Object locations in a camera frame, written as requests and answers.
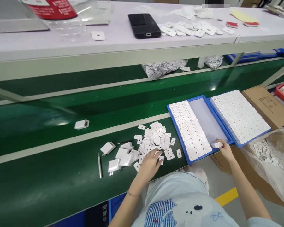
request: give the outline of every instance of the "clear plastic bag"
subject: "clear plastic bag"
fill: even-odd
[[[217,69],[223,63],[223,56],[209,56],[205,59],[205,64],[212,70]]]
[[[260,152],[259,144],[264,144],[264,146],[261,146],[263,150]],[[273,150],[272,157],[268,150]],[[241,147],[241,151],[253,169],[272,186],[276,194],[284,202],[284,128],[270,131],[256,138]],[[272,163],[271,159],[277,160],[278,164],[276,165],[276,162]]]
[[[183,66],[186,66],[188,60],[164,61],[142,64],[144,72],[150,80],[155,80],[160,76],[171,73]]]

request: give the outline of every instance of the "white workbench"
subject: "white workbench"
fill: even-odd
[[[213,19],[207,20],[218,28],[226,21],[238,22],[235,34],[210,36],[170,37],[138,40],[134,37],[127,15],[140,13],[133,8],[149,5],[156,9],[172,11],[182,5],[158,3],[113,2],[114,13],[109,25],[88,26],[90,31],[103,31],[105,41],[94,41],[91,35],[86,42],[62,42],[53,31],[0,34],[0,81],[51,74],[77,72],[98,68],[117,67],[154,61],[176,60],[228,53],[248,52],[284,47],[284,19],[263,9],[237,8],[260,21],[259,27],[245,27],[229,15],[230,9],[214,9]],[[193,22],[179,15],[159,17],[165,22]]]

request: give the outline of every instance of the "cardboard box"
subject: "cardboard box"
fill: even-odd
[[[232,146],[231,150],[243,173],[247,177],[250,184],[254,187],[254,189],[258,190],[266,200],[284,206],[284,202],[277,196],[271,185],[268,184],[263,178],[261,178],[252,168],[242,151],[237,146]],[[230,165],[221,152],[217,152],[210,157],[220,170],[232,174]]]
[[[261,0],[244,0],[241,7],[258,7]]]
[[[284,126],[284,106],[262,85],[244,90],[242,94],[272,129]]]

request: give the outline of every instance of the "white table surface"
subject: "white table surface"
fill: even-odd
[[[238,22],[239,28],[233,29],[236,31],[233,35],[224,33],[220,36],[210,36],[205,34],[202,38],[196,36],[164,36],[160,38],[139,40],[134,37],[127,17],[129,13],[140,13],[139,11],[134,10],[134,7],[139,5],[149,5],[156,9],[172,11],[181,8],[183,5],[134,2],[113,2],[113,4],[115,5],[115,10],[110,24],[103,26],[88,26],[88,36],[90,36],[90,38],[82,43],[72,44],[62,42],[59,35],[53,31],[0,34],[0,61],[284,39],[283,18],[263,12],[263,9],[237,8],[250,16],[257,18],[261,25],[259,27],[245,27],[242,22],[229,14],[230,9],[214,9],[213,19],[196,18],[194,21],[176,14],[162,17],[153,15],[153,18],[158,24],[168,21],[184,21],[190,23],[206,20],[213,26],[221,29],[225,27],[226,21],[232,21]],[[217,18],[223,19],[223,21],[218,22],[216,20]],[[90,31],[103,31],[106,40],[94,41],[91,38]]]

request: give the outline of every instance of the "black smartphone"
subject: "black smartphone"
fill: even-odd
[[[161,30],[150,14],[128,14],[128,18],[137,39],[161,36]]]

